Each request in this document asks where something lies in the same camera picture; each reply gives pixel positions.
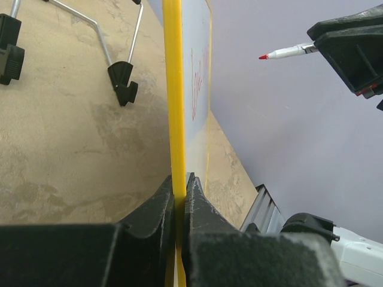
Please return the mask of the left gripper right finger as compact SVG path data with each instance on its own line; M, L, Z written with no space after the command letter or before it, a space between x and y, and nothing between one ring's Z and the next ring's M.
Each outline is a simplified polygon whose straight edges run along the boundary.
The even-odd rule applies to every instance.
M182 261L187 286L345 286L329 244L316 234L242 233L187 183Z

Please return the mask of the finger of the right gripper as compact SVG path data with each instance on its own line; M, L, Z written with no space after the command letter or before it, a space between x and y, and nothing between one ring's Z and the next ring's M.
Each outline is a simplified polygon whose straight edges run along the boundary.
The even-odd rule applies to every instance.
M357 96L382 94L382 26L324 32L314 45Z
M327 32L381 24L382 5L379 5L350 16L338 17L335 19L318 22L307 30L307 34L310 39L315 41L322 34Z

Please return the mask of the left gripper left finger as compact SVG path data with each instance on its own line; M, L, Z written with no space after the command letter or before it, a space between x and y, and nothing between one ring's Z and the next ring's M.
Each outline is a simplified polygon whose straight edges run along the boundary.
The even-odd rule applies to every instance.
M3 225L2 286L172 286L172 179L107 224Z

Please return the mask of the red whiteboard marker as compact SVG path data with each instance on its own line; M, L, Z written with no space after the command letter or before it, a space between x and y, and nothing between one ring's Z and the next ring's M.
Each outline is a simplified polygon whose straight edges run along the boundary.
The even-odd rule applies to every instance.
M259 57L260 60L269 60L269 59L283 59L286 57L292 56L301 56L304 54L316 53L318 49L315 47L313 42L309 43L301 43L294 45L288 48L282 48L270 52L268 54L264 54Z

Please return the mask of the yellow framed whiteboard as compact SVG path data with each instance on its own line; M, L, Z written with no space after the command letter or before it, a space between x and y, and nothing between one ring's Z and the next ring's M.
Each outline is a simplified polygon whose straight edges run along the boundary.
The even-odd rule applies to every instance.
M212 7L209 1L163 1L172 187L175 286L186 285L181 259L187 181L206 187L211 110Z

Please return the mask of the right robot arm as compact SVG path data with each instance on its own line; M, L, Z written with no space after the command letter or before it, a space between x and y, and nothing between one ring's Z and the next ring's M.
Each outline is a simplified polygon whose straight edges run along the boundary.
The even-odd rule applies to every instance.
M276 60L319 52L353 94L365 99L382 94L382 5L318 22L307 34L311 42L259 58ZM331 246L348 286L382 286L382 244L310 213L296 213L284 221L266 187L256 189L258 195L241 232L318 234Z

